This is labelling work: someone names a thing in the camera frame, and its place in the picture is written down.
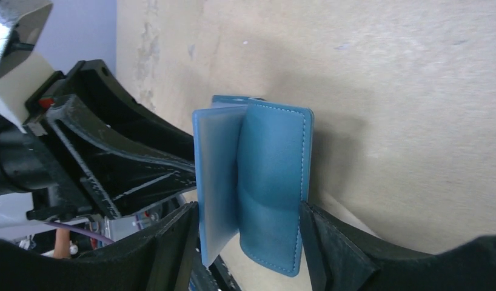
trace blue leather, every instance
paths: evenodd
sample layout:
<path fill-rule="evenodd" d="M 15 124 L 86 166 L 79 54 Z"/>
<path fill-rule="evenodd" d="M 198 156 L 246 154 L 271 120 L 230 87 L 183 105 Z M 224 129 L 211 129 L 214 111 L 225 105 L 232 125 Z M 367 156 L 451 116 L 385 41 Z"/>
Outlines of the blue leather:
<path fill-rule="evenodd" d="M 295 276 L 312 111 L 242 96 L 215 96 L 213 103 L 222 108 L 193 115 L 202 261 L 209 266 L 238 230 L 248 257 Z"/>

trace white stitching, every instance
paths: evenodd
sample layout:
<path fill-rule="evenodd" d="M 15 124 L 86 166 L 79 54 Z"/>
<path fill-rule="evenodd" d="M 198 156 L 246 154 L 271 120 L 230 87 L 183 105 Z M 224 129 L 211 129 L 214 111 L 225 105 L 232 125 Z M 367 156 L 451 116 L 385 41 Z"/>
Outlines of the white stitching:
<path fill-rule="evenodd" d="M 302 140 L 301 140 L 301 181 L 300 181 L 300 201 L 302 201 L 303 200 L 303 162 L 304 162 L 304 158 L 305 158 L 305 123 L 306 123 L 305 115 L 303 115 L 303 113 L 301 113 L 301 112 L 294 111 L 294 110 L 289 110 L 289 109 L 282 109 L 282 108 L 276 108 L 276 107 L 271 107 L 271 106 L 266 106 L 266 105 L 259 105 L 259 104 L 251 104 L 251 105 L 260 106 L 260 107 L 266 107 L 266 108 L 270 108 L 270 109 L 277 109 L 277 110 L 282 110 L 282 111 L 287 111 L 287 112 L 293 112 L 293 113 L 300 114 L 303 117 L 303 134 L 302 134 Z M 276 267 L 277 269 L 280 269 L 280 270 L 285 271 L 287 273 L 292 273 L 294 270 L 296 270 L 296 265 L 297 265 L 298 238 L 299 237 L 300 237 L 300 216 L 298 216 L 297 243 L 296 243 L 296 246 L 295 246 L 295 257 L 294 257 L 294 260 L 293 260 L 293 269 L 292 270 L 287 270 L 287 269 L 278 267 L 276 265 L 273 265 L 272 263 L 268 263 L 268 262 L 264 261 L 263 259 L 259 259 L 257 256 L 255 256 L 254 254 L 252 254 L 250 252 L 248 252 L 248 254 L 250 256 L 252 256 L 253 259 L 255 259 L 257 261 L 260 261 L 260 262 L 265 263 L 267 265 L 270 265 L 272 267 Z"/>

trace person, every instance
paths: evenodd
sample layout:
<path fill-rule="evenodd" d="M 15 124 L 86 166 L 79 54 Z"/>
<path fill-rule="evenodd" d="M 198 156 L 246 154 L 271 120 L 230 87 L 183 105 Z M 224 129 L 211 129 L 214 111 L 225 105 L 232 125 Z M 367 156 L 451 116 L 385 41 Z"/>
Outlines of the person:
<path fill-rule="evenodd" d="M 67 229 L 57 229 L 55 231 L 55 247 L 53 248 L 53 258 L 70 259 L 70 231 Z"/>

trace beige tabletop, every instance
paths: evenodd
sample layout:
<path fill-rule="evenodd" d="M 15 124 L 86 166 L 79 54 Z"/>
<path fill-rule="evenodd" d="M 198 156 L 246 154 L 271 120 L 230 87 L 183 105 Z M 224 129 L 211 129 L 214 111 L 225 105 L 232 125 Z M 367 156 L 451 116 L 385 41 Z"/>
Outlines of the beige tabletop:
<path fill-rule="evenodd" d="M 118 1 L 117 77 L 192 132 L 214 94 L 315 113 L 310 197 L 441 252 L 496 233 L 496 0 Z M 309 290 L 222 254 L 245 290 Z"/>

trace black cylinder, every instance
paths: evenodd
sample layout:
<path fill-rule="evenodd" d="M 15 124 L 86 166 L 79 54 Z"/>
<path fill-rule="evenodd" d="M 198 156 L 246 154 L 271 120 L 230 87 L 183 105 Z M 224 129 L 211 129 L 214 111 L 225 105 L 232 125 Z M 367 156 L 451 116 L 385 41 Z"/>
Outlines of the black cylinder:
<path fill-rule="evenodd" d="M 55 184 L 24 145 L 25 138 L 29 137 L 13 125 L 0 129 L 0 195 L 32 192 Z"/>

